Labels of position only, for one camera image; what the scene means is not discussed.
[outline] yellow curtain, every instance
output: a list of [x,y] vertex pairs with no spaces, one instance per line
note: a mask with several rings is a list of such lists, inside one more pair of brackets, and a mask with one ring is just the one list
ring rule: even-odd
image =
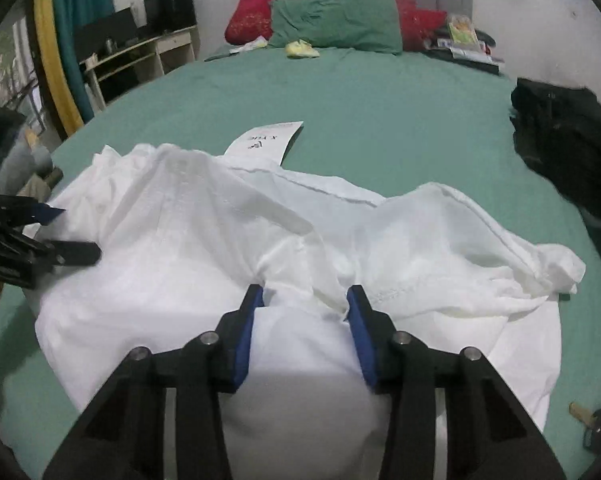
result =
[[69,91],[65,72],[60,62],[52,0],[34,0],[34,20],[40,58],[50,93],[60,121],[68,136],[71,136],[83,126],[83,120]]

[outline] white garment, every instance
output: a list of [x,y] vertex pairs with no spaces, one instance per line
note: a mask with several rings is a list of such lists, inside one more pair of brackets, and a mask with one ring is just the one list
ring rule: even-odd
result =
[[97,241],[102,260],[31,298],[40,346],[84,408],[135,346],[180,348],[265,288],[247,380],[222,401],[237,479],[377,474],[389,403],[365,386],[346,291],[430,347],[480,348],[543,427],[560,369],[557,292],[584,264],[533,245],[458,190],[385,199],[343,179],[175,146],[107,147],[52,201],[45,237]]

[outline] silver bolt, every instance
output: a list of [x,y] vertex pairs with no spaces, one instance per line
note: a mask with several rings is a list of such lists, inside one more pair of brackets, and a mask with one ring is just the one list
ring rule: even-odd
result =
[[215,345],[220,341],[220,336],[213,330],[200,334],[200,342],[203,345]]
[[151,350],[146,346],[136,346],[127,354],[127,356],[134,361],[142,361],[151,355]]
[[465,357],[470,361],[478,361],[483,356],[483,353],[473,346],[465,348]]
[[411,343],[411,334],[404,330],[399,330],[393,335],[392,339],[398,345],[408,345]]

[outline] white desk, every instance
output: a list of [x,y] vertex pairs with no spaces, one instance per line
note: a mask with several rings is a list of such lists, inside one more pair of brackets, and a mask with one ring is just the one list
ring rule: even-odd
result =
[[[131,68],[136,73],[139,84],[143,84],[196,60],[196,54],[194,53],[195,32],[196,26],[194,25],[164,36],[140,41],[115,52],[111,56],[97,59],[96,62],[91,59],[81,61],[80,65],[85,71],[89,88],[94,96],[92,102],[94,113],[104,110],[108,103],[112,103],[122,96],[121,94],[114,99],[110,99],[109,102],[105,101],[103,97],[100,83],[112,75]],[[123,65],[114,64],[113,61],[123,56],[123,54],[128,54],[132,59]]]

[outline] green bed sheet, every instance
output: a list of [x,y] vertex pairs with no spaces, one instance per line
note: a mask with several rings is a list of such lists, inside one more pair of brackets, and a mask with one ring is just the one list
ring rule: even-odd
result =
[[[572,248],[587,264],[578,294],[561,302],[562,371],[545,436],[569,478],[592,460],[577,400],[601,406],[601,261],[576,208],[516,155],[509,122],[514,83],[421,54],[325,49],[289,60],[267,49],[197,62],[126,95],[54,153],[70,182],[109,144],[170,142],[222,154],[248,129],[305,121],[283,167],[337,175],[385,196],[429,181],[456,187],[507,229]],[[77,417],[40,352],[22,292],[0,306],[0,431],[40,478]]]

